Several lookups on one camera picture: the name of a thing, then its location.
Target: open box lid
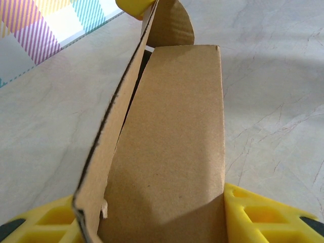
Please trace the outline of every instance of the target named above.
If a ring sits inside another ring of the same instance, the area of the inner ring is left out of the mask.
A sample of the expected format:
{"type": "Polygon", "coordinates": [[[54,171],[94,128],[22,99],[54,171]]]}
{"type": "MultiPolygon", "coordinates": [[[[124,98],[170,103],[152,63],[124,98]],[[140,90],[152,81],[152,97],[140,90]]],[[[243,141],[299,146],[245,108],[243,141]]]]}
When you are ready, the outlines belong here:
{"type": "MultiPolygon", "coordinates": [[[[192,45],[193,42],[194,34],[189,16],[177,0],[157,1],[151,7],[151,10],[145,13],[140,42],[107,107],[79,185],[73,196],[73,209],[87,242],[102,242],[97,236],[97,230],[100,212],[103,211],[105,214],[107,210],[104,193],[108,174],[139,75],[145,46],[156,48],[192,45]]],[[[222,120],[222,101],[219,108],[221,109],[220,117],[222,120]]],[[[223,124],[221,123],[220,126],[222,134],[223,124]]],[[[220,151],[222,151],[221,156],[223,157],[223,137],[221,138],[220,151]]],[[[219,174],[223,186],[224,170],[222,167],[219,174]]]]}

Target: marble floor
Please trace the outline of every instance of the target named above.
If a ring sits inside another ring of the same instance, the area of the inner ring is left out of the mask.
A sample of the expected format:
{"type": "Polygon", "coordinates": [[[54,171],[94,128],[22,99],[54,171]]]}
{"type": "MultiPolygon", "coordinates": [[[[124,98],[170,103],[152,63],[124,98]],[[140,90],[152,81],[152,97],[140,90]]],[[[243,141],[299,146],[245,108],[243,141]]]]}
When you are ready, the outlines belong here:
{"type": "MultiPolygon", "coordinates": [[[[182,0],[222,53],[226,181],[324,220],[322,0],[182,0]]],[[[0,223],[73,193],[141,23],[122,14],[0,90],[0,223]]]]}

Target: brown cardboard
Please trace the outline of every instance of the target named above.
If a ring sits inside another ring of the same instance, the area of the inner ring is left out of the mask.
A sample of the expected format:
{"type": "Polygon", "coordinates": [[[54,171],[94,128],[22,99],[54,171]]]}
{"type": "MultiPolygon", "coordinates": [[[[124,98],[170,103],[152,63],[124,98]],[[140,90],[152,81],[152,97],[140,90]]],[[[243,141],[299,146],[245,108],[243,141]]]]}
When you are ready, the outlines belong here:
{"type": "Polygon", "coordinates": [[[144,19],[73,197],[81,231],[87,242],[226,242],[219,49],[177,46],[194,39],[177,1],[157,2],[144,19]],[[154,15],[165,13],[168,27],[156,28],[154,15]],[[132,99],[148,39],[165,47],[153,52],[132,99]]]}
{"type": "Polygon", "coordinates": [[[222,97],[217,46],[155,49],[113,157],[103,242],[224,238],[222,97]]]}

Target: yellow plastic object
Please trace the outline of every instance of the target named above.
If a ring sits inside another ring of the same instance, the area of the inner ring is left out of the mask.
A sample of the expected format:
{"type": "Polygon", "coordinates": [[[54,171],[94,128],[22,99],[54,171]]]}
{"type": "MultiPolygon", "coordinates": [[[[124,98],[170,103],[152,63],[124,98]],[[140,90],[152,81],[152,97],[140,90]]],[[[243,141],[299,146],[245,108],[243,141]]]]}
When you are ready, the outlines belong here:
{"type": "Polygon", "coordinates": [[[229,243],[324,243],[324,238],[300,217],[317,218],[305,211],[225,184],[229,243]]]}
{"type": "Polygon", "coordinates": [[[83,243],[71,202],[72,195],[15,217],[26,221],[1,243],[83,243]]]}
{"type": "Polygon", "coordinates": [[[155,0],[116,0],[117,6],[129,15],[142,20],[145,10],[150,7],[155,0]]]}

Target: corrugated cardboard edge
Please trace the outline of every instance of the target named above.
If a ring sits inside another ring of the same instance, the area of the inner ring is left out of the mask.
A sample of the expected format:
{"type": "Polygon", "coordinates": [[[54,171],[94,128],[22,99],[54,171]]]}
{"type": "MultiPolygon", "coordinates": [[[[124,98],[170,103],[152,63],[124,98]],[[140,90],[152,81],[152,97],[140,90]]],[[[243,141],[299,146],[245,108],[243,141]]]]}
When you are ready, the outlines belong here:
{"type": "Polygon", "coordinates": [[[108,108],[106,109],[104,118],[103,118],[100,128],[99,128],[99,131],[97,133],[97,136],[94,140],[94,143],[91,147],[88,158],[86,160],[86,164],[84,166],[79,184],[78,184],[77,189],[73,195],[72,207],[73,207],[77,222],[79,224],[79,227],[81,229],[81,232],[82,232],[83,237],[86,240],[86,242],[101,242],[101,240],[97,236],[97,229],[98,229],[98,225],[99,225],[99,216],[100,216],[102,199],[103,199],[103,195],[104,195],[104,191],[105,191],[105,187],[106,187],[105,185],[101,185],[101,184],[102,184],[102,182],[105,184],[106,178],[108,176],[108,172],[109,172],[110,165],[112,162],[113,153],[114,153],[114,150],[115,150],[115,147],[116,147],[119,135],[120,135],[120,131],[122,129],[122,125],[123,125],[123,121],[125,119],[129,101],[131,99],[131,95],[133,93],[134,85],[135,85],[135,82],[137,79],[142,56],[143,56],[146,42],[148,39],[148,34],[150,32],[150,28],[151,28],[152,21],[154,18],[156,6],[157,6],[157,3],[152,7],[146,27],[143,31],[142,36],[141,36],[140,42],[137,45],[134,54],[132,55],[132,58],[131,58],[131,60],[123,74],[123,77],[121,78],[120,83],[117,86],[117,89],[109,103],[108,108]],[[138,66],[138,67],[136,66],[137,73],[136,74],[133,73],[134,77],[132,77],[132,80],[127,80],[129,75],[131,75],[130,70],[132,68],[134,68],[133,65],[135,65],[135,64],[138,66]],[[124,110],[122,111],[124,113],[119,116],[121,121],[117,121],[118,125],[119,125],[119,127],[117,127],[117,128],[119,131],[114,131],[115,137],[112,138],[112,136],[110,136],[113,134],[113,132],[111,131],[112,128],[111,129],[105,129],[105,128],[106,128],[106,126],[108,126],[110,115],[115,110],[117,110],[116,103],[118,101],[120,101],[120,99],[122,98],[121,97],[122,95],[125,95],[125,93],[121,93],[121,92],[122,92],[123,88],[125,89],[125,86],[127,84],[132,85],[132,87],[129,87],[132,89],[128,90],[129,91],[127,93],[128,97],[124,97],[125,105],[123,107],[124,110]],[[102,141],[104,136],[108,140],[112,141],[110,143],[114,144],[113,148],[106,148],[106,149],[113,149],[113,152],[110,154],[104,153],[104,154],[101,154],[101,156],[100,156],[99,155],[100,152],[103,153],[106,151],[105,149],[103,149],[103,151],[98,151],[98,149],[97,149],[97,146],[99,145],[99,143],[101,143],[101,142],[105,143],[105,141],[102,141]],[[98,166],[99,166],[99,168],[97,168],[97,170],[94,170],[92,172],[92,174],[97,173],[97,175],[91,175],[90,174],[91,167],[98,167],[98,166]],[[89,188],[91,188],[91,187],[95,187],[97,189],[97,191],[100,190],[100,192],[93,193],[92,190],[89,190],[89,188]]]}

